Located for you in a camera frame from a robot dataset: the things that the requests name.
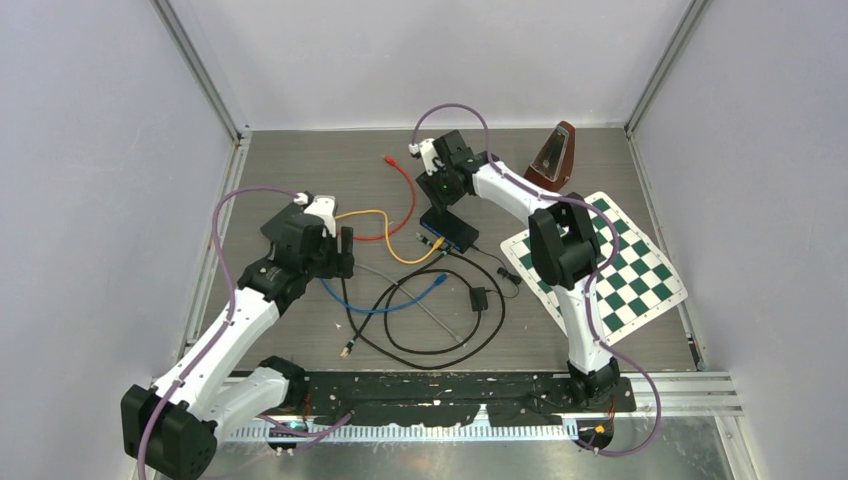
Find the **white wall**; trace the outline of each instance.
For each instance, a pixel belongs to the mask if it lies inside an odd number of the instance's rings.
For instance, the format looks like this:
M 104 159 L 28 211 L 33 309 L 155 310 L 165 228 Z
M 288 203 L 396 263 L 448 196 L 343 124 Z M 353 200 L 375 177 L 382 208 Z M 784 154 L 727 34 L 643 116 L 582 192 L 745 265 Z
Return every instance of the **white wall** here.
M 152 5 L 0 6 L 0 478 L 127 478 L 232 150 Z
M 713 2 L 637 130 L 771 478 L 845 478 L 848 4 Z
M 495 126 L 620 126 L 689 0 L 185 2 L 216 83 L 274 130 L 408 127 L 447 101 Z

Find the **gray cable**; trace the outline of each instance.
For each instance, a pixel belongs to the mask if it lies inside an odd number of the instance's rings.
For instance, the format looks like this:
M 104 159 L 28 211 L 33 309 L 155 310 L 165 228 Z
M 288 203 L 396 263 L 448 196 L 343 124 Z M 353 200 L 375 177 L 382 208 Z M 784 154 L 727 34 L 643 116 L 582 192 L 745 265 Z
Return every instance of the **gray cable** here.
M 355 266 L 355 267 L 359 267 L 359 268 L 361 268 L 361 269 L 363 269 L 363 270 L 365 270 L 365 271 L 371 272 L 371 273 L 373 273 L 373 274 L 379 275 L 379 276 L 381 276 L 381 277 L 385 278 L 386 280 L 388 280 L 389 282 L 391 282 L 391 283 L 392 283 L 392 285 L 397 285 L 397 282 L 396 282 L 396 281 L 394 281 L 394 279 L 393 279 L 392 277 L 390 277 L 390 276 L 386 275 L 385 273 L 383 273 L 383 272 L 381 272 L 381 271 L 377 270 L 376 268 L 372 268 L 372 267 L 369 267 L 368 265 L 363 265 L 363 264 L 361 264 L 361 263 L 355 263 L 355 264 L 354 264 L 354 266 Z M 401 285 L 401 286 L 399 287 L 399 289 L 400 289 L 400 291 L 402 291 L 403 293 L 405 293 L 405 294 L 406 294 L 406 296 L 408 296 L 409 298 L 412 298 L 412 299 L 414 299 L 414 298 L 415 298 L 415 294 L 414 294 L 414 293 L 412 293 L 412 292 L 410 292 L 409 290 L 407 290 L 407 289 L 406 289 L 406 287 L 404 287 L 404 286 L 402 286 L 402 285 Z M 441 320 L 439 319 L 439 317 L 437 317 L 437 316 L 436 316 L 436 314 L 435 314 L 435 313 L 433 313 L 433 312 L 432 312 L 429 308 L 427 308 L 427 305 L 424 305 L 424 302 L 423 302 L 423 301 L 419 301 L 419 302 L 418 302 L 418 306 L 419 306 L 419 307 L 421 307 L 421 310 L 424 310 L 424 311 L 427 313 L 427 315 L 429 315 L 429 316 L 430 316 L 430 318 L 432 318 L 432 319 L 433 319 L 433 321 L 434 321 L 434 322 L 436 322 L 437 324 L 439 324 L 439 326 L 440 326 L 440 327 L 444 328 L 444 329 L 445 329 L 445 331 L 446 331 L 446 332 L 448 332 L 448 333 L 450 334 L 450 336 L 451 336 L 451 337 L 453 337 L 453 339 L 454 339 L 454 340 L 456 340 L 457 342 L 461 342 L 461 341 L 462 341 L 462 337 L 461 337 L 461 336 L 459 336 L 459 335 L 458 335 L 456 332 L 454 332 L 453 330 L 451 330 L 451 328 L 450 328 L 449 326 L 445 325 L 445 322 L 441 321 Z

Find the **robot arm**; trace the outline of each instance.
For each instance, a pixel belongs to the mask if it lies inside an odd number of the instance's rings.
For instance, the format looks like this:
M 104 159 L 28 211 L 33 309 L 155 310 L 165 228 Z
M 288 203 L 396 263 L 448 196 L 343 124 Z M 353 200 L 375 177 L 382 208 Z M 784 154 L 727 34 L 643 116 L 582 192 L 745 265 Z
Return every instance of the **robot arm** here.
M 457 131 L 410 145 L 410 153 L 424 162 L 425 171 L 416 182 L 437 212 L 471 194 L 493 201 L 529 228 L 533 267 L 559 301 L 563 318 L 559 326 L 568 336 L 572 393 L 579 403 L 603 397 L 618 381 L 619 370 L 615 358 L 592 337 L 583 303 L 591 302 L 591 322 L 595 331 L 603 332 L 594 281 L 588 299 L 583 293 L 600 256 L 588 212 L 542 199 L 550 192 L 512 174 L 537 194 L 519 188 L 488 164 L 486 152 L 475 155 Z M 511 173 L 494 155 L 493 159 L 502 171 Z
M 174 480 L 199 477 L 218 441 L 256 415 L 278 406 L 298 406 L 304 400 L 305 372 L 278 357 L 264 360 L 250 376 L 220 391 L 248 348 L 303 295 L 310 280 L 353 275 L 353 230 L 342 228 L 339 251 L 335 199 L 303 194 L 298 200 L 273 220 L 273 258 L 257 260 L 239 278 L 230 325 L 221 328 L 232 308 L 227 305 L 177 365 L 149 389 L 132 386 L 121 400 L 124 450 L 137 457 L 142 432 L 160 395 L 183 379 L 156 419 L 146 457 L 149 466 Z

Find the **black cable bundle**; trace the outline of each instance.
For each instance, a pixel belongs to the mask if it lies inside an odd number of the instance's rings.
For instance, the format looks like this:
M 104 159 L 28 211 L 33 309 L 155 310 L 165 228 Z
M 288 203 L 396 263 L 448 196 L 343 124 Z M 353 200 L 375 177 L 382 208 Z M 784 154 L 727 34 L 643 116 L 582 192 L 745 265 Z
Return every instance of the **black cable bundle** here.
M 448 269 L 444 269 L 444 268 L 431 268 L 433 265 L 435 265 L 438 261 L 440 261 L 446 255 L 450 255 L 451 257 L 462 260 L 463 262 L 466 262 L 469 265 L 476 268 L 477 270 L 481 271 L 483 273 L 483 275 L 485 275 L 489 279 L 489 281 L 492 282 L 492 285 L 494 285 L 494 287 L 495 287 L 495 290 L 493 290 L 493 291 L 495 291 L 498 294 L 498 297 L 500 298 L 500 301 L 501 301 L 501 318 L 498 321 L 498 324 L 495 327 L 495 330 L 483 341 L 483 343 L 481 343 L 477 348 L 475 348 L 474 350 L 469 352 L 467 355 L 464 355 L 464 356 L 462 356 L 462 357 L 460 357 L 456 360 L 451 360 L 450 362 L 443 363 L 441 365 L 432 365 L 432 366 L 419 365 L 417 363 L 410 362 L 409 360 L 401 358 L 398 355 L 395 355 L 394 353 L 391 353 L 391 352 L 385 350 L 384 348 L 376 345 L 374 342 L 372 342 L 371 340 L 366 338 L 365 335 L 363 335 L 363 331 L 365 330 L 365 327 L 368 325 L 368 323 L 371 321 L 371 317 L 374 315 L 373 313 L 368 314 L 368 316 L 365 317 L 365 320 L 363 320 L 362 325 L 357 327 L 356 324 L 353 322 L 353 316 L 350 314 L 350 310 L 345 308 L 345 311 L 347 313 L 348 322 L 350 323 L 350 327 L 354 331 L 354 336 L 350 340 L 350 342 L 348 342 L 347 346 L 345 347 L 345 350 L 343 351 L 343 356 L 346 356 L 348 353 L 350 353 L 350 349 L 353 348 L 353 345 L 356 341 L 362 340 L 363 342 L 367 343 L 368 345 L 370 345 L 371 347 L 373 347 L 375 350 L 382 353 L 383 355 L 385 355 L 385 356 L 387 356 L 387 357 L 389 357 L 393 360 L 396 360 L 396 361 L 398 361 L 398 362 L 400 362 L 400 363 L 402 363 L 402 364 L 404 364 L 408 367 L 415 368 L 415 369 L 418 369 L 418 370 L 441 370 L 443 368 L 451 367 L 451 366 L 456 365 L 458 363 L 464 362 L 465 360 L 468 360 L 469 358 L 476 355 L 480 350 L 485 348 L 486 345 L 488 345 L 495 338 L 495 336 L 500 331 L 501 327 L 503 327 L 504 320 L 506 319 L 506 300 L 504 299 L 503 292 L 501 291 L 501 287 L 498 285 L 498 282 L 491 275 L 489 275 L 489 272 L 487 272 L 483 267 L 481 267 L 477 263 L 475 263 L 475 262 L 473 262 L 473 261 L 471 261 L 471 260 L 469 260 L 469 259 L 467 259 L 463 256 L 457 255 L 453 252 L 448 251 L 446 253 L 439 255 L 438 257 L 436 257 L 434 260 L 427 263 L 423 267 L 418 268 L 414 272 L 412 272 L 409 275 L 398 280 L 397 284 L 391 285 L 389 288 L 387 288 L 382 293 L 382 295 L 380 295 L 380 298 L 378 298 L 377 301 L 374 302 L 374 306 L 372 307 L 372 310 L 378 308 L 380 303 L 383 302 L 384 298 L 385 298 L 385 306 L 383 308 L 391 307 L 392 298 L 394 297 L 394 294 L 399 290 L 399 287 L 401 285 L 403 285 L 404 283 L 406 283 L 407 281 L 409 281 L 410 279 L 415 278 L 419 275 L 426 275 L 426 274 L 429 274 L 429 273 L 448 273 L 448 274 L 454 276 L 455 278 L 459 279 L 462 283 L 465 284 L 465 286 L 468 287 L 469 290 L 471 290 L 473 287 L 464 277 L 462 277 L 462 275 L 460 275 L 460 274 L 458 274 L 458 273 L 456 273 L 452 270 L 448 270 Z M 349 300 L 348 300 L 348 296 L 347 296 L 347 285 L 346 285 L 344 279 L 342 279 L 342 295 L 344 296 L 344 301 L 346 303 L 350 303 Z M 461 342 L 459 342 L 458 344 L 456 344 L 452 347 L 438 349 L 438 350 L 416 350 L 416 349 L 406 348 L 406 347 L 398 344 L 395 341 L 395 339 L 392 338 L 391 332 L 389 331 L 389 313 L 388 312 L 383 313 L 383 327 L 386 331 L 386 337 L 389 339 L 389 342 L 391 342 L 391 344 L 395 348 L 397 348 L 398 350 L 400 350 L 402 352 L 411 353 L 411 354 L 415 354 L 415 355 L 441 355 L 443 353 L 449 353 L 449 352 L 452 352 L 452 351 L 454 351 L 458 348 L 461 348 L 463 345 L 465 345 L 465 344 L 467 344 L 468 342 L 471 341 L 471 339 L 477 333 L 477 330 L 480 328 L 480 321 L 482 320 L 482 312 L 478 311 L 476 313 L 477 313 L 477 320 L 474 324 L 474 329 L 471 330 L 471 333 L 469 333 L 467 337 L 465 337 Z

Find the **green and white checkered board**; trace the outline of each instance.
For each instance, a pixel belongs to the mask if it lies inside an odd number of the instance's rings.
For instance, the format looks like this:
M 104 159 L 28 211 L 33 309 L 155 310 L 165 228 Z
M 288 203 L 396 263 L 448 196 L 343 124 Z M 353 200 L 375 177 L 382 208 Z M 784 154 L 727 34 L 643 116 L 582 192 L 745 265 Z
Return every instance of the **green and white checkered board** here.
M 605 193 L 597 192 L 586 201 L 603 211 L 621 236 L 621 253 L 598 275 L 597 283 L 604 331 L 607 342 L 613 344 L 682 302 L 688 294 L 668 258 Z M 612 253 L 612 233 L 603 220 L 594 213 L 589 215 L 601 245 L 603 259 L 599 263 L 603 263 Z M 529 232 L 505 240 L 501 250 L 565 332 L 556 295 L 533 268 Z

